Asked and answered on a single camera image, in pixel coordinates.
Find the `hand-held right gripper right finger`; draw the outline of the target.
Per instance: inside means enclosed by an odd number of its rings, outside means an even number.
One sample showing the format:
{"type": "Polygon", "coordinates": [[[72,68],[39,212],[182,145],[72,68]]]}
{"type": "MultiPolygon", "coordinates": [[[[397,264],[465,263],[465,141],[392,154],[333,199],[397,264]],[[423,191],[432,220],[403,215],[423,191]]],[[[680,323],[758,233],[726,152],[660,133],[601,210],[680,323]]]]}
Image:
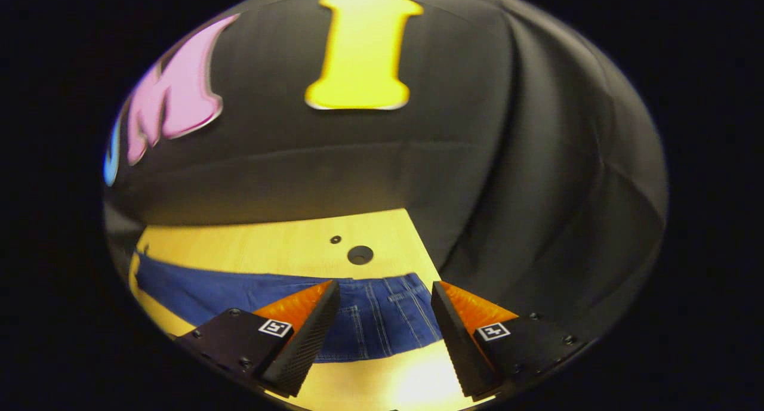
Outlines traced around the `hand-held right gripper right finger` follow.
{"type": "Polygon", "coordinates": [[[592,345],[540,313],[516,315],[445,281],[432,283],[430,303],[462,393],[470,399],[518,395],[592,345]]]}

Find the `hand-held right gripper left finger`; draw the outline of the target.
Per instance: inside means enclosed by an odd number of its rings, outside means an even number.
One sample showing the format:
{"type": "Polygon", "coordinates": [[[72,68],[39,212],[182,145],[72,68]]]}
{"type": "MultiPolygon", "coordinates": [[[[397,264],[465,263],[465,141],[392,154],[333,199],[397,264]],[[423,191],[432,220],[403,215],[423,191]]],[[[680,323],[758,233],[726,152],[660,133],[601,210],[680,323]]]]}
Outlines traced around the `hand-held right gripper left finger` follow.
{"type": "Polygon", "coordinates": [[[295,292],[257,311],[227,308],[174,341],[208,368],[251,390],[295,397],[340,305],[338,281],[295,292]]]}

